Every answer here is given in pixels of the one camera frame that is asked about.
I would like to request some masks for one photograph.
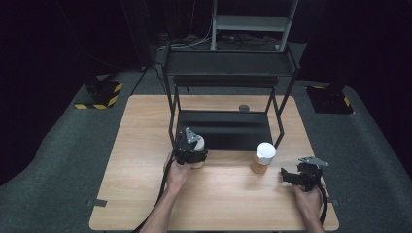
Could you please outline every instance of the table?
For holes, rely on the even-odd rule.
[[[267,96],[255,95],[181,95],[181,102],[191,109],[236,110],[247,104],[253,111],[264,109],[266,101]],[[279,129],[272,108],[268,117],[275,136]],[[148,216],[158,194],[163,164],[172,150],[169,119],[165,95],[129,98],[97,196],[107,205],[94,207],[91,229],[132,230]],[[169,230],[304,229],[292,188],[282,183],[280,169],[297,173],[297,159],[311,156],[313,151],[293,98],[282,119],[286,134],[264,175],[250,168],[253,152],[209,151],[205,165],[191,171],[174,206]],[[328,204],[324,228],[335,230],[338,226],[333,206]]]

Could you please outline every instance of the person's right hand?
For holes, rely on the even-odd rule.
[[[297,208],[303,216],[306,228],[309,232],[325,232],[319,221],[322,201],[322,193],[317,186],[304,192],[299,186],[292,184],[296,196]]]

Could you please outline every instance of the hand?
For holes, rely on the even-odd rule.
[[[166,162],[164,163],[164,167],[166,167],[167,163],[169,162],[170,156],[171,153],[169,153]],[[173,161],[169,170],[169,174],[167,176],[167,188],[179,192],[180,189],[185,185],[189,176],[190,168],[192,166],[192,164],[188,163],[180,165],[176,160]]]
[[[297,208],[303,216],[306,228],[309,232],[325,232],[319,221],[321,206],[323,204],[322,193],[317,186],[308,192],[302,191],[299,186],[292,184],[296,196]]]

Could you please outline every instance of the wooden table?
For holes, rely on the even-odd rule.
[[[190,109],[251,111],[265,108],[267,96],[181,96]],[[268,114],[273,140],[279,134],[273,106]],[[165,95],[135,95],[128,100],[89,226],[93,230],[132,230],[150,213],[161,183],[163,164],[172,145],[167,133],[170,110]],[[303,219],[292,188],[282,183],[281,167],[297,173],[299,157],[314,155],[299,112],[290,98],[282,120],[285,137],[264,175],[250,164],[254,153],[209,151],[205,165],[190,172],[177,200],[170,230],[302,230]],[[332,205],[325,230],[339,226]]]

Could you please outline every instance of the black metal frame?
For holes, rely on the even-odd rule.
[[[298,75],[298,71],[300,70],[300,66],[298,64],[298,61],[296,61],[290,50],[289,47],[286,47],[284,52],[272,52],[272,53],[277,53],[277,54],[282,54],[284,55],[287,60],[289,61],[289,65],[291,66],[291,71],[288,73],[282,73],[280,75],[277,74],[173,74],[174,75],[174,97],[172,99],[172,93],[171,93],[171,86],[169,83],[169,77],[168,77],[168,72],[167,72],[167,61],[168,61],[168,56],[169,53],[173,52],[171,50],[170,47],[170,43],[167,43],[166,48],[164,50],[164,54],[163,54],[163,59],[160,63],[161,65],[161,71],[163,74],[163,80],[164,80],[164,84],[165,84],[165,91],[166,91],[166,95],[168,98],[168,102],[169,102],[169,107],[170,107],[170,113],[171,113],[171,117],[170,117],[170,123],[169,123],[169,136],[170,136],[170,140],[172,145],[174,144],[175,138],[174,138],[174,134],[173,134],[173,126],[174,126],[174,120],[175,120],[175,114],[176,114],[176,107],[178,108],[179,111],[179,116],[181,117],[181,113],[185,113],[185,114],[189,114],[189,113],[202,113],[202,114],[240,114],[239,116],[241,117],[244,114],[265,114],[267,116],[267,113],[269,111],[270,105],[271,103],[273,104],[274,107],[274,111],[276,114],[276,118],[278,121],[278,126],[279,126],[279,130],[280,130],[280,134],[274,144],[275,148],[278,148],[280,142],[282,141],[284,135],[285,135],[285,131],[284,131],[284,127],[282,124],[282,119],[281,119],[281,114],[282,111],[285,108],[286,102],[291,94],[292,91],[292,87],[293,84],[296,80],[296,77]],[[281,105],[278,107],[276,98],[275,98],[275,91],[276,91],[276,86],[277,83],[279,81],[279,77],[284,77],[284,76],[289,76],[292,77],[290,84],[286,90],[284,99],[282,100]],[[266,109],[264,112],[247,112],[247,113],[242,113],[242,112],[234,112],[234,111],[194,111],[194,110],[184,110],[182,109],[181,106],[181,102],[180,102],[180,98],[179,98],[179,87],[218,87],[218,86],[230,86],[230,87],[253,87],[253,88],[270,88],[271,89],[271,93],[266,105]],[[177,129],[179,130],[179,122],[180,119],[178,118],[178,125],[177,125]],[[239,150],[238,148],[229,148],[229,150]]]

